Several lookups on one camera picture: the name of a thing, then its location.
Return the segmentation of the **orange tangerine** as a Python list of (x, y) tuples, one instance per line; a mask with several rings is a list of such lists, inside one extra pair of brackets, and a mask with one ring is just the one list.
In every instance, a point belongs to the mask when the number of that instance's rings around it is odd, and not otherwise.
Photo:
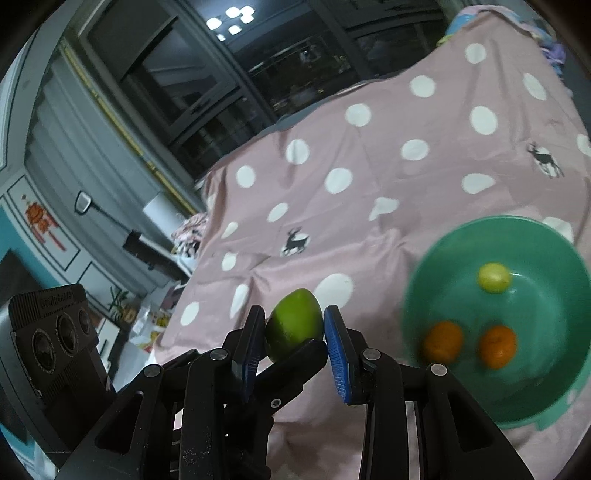
[(495, 325), (480, 338), (478, 353), (481, 362), (490, 370), (501, 370), (515, 357), (517, 335), (505, 325)]
[(458, 359), (464, 341), (464, 332), (458, 324), (442, 321), (426, 334), (422, 344), (423, 354), (431, 363), (450, 365)]

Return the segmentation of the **yellow green fruit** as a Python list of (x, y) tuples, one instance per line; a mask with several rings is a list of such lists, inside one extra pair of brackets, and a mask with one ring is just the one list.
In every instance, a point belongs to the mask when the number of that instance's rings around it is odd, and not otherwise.
[(477, 281), (485, 292), (501, 294), (511, 286), (512, 274), (506, 266), (490, 262), (479, 269)]

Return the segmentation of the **green plastic bowl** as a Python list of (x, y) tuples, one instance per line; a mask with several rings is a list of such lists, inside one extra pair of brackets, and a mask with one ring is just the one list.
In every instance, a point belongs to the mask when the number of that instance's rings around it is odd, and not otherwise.
[[(506, 266), (511, 286), (485, 292), (479, 269)], [(573, 244), (535, 220), (493, 216), (466, 223), (438, 240), (409, 282), (402, 314), (404, 356), (426, 359), (422, 342), (441, 321), (465, 335), (454, 376), (502, 429), (544, 430), (568, 410), (590, 376), (590, 275)], [(495, 325), (517, 335), (501, 370), (481, 362), (481, 336)]]

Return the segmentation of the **black floor lamp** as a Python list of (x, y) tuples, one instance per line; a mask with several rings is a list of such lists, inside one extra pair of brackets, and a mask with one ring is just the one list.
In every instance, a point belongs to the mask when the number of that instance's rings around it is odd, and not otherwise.
[(83, 190), (77, 193), (74, 210), (80, 216), (86, 215), (90, 210), (95, 210), (122, 229), (126, 234), (122, 248), (134, 258), (143, 262), (150, 271), (157, 271), (175, 281), (186, 282), (189, 279), (189, 275), (178, 265), (174, 255), (139, 231), (127, 228), (119, 220), (99, 207), (92, 197)]

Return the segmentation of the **pile of clothes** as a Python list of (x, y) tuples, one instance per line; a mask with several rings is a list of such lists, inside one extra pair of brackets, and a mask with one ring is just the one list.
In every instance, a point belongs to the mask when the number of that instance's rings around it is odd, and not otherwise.
[(173, 252), (186, 258), (197, 258), (198, 249), (208, 225), (208, 214), (197, 213), (185, 220), (172, 234)]

